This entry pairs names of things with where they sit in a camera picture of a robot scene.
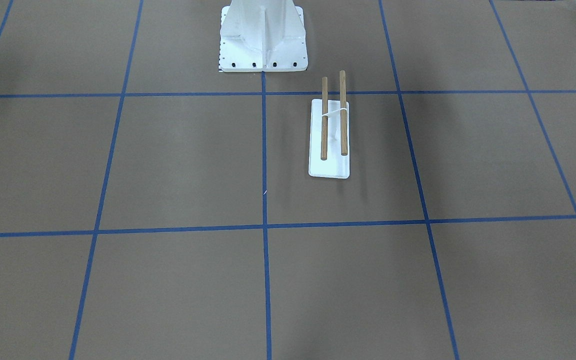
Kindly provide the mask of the white wooden towel rack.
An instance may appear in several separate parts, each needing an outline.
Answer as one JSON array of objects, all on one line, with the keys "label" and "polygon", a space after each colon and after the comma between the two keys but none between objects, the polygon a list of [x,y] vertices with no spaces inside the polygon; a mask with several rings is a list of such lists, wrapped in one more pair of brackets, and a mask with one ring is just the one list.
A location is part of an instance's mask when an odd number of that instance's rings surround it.
[{"label": "white wooden towel rack", "polygon": [[321,98],[311,101],[308,175],[347,180],[351,174],[350,103],[346,71],[339,71],[339,99],[329,99],[326,77]]}]

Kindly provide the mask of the white pedestal column base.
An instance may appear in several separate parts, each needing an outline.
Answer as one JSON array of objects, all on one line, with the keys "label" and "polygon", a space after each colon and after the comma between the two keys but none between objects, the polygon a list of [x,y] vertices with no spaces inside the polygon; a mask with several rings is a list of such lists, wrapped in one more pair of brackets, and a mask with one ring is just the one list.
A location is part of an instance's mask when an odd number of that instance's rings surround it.
[{"label": "white pedestal column base", "polygon": [[309,66],[305,13],[292,0],[233,0],[221,9],[218,69],[302,72]]}]

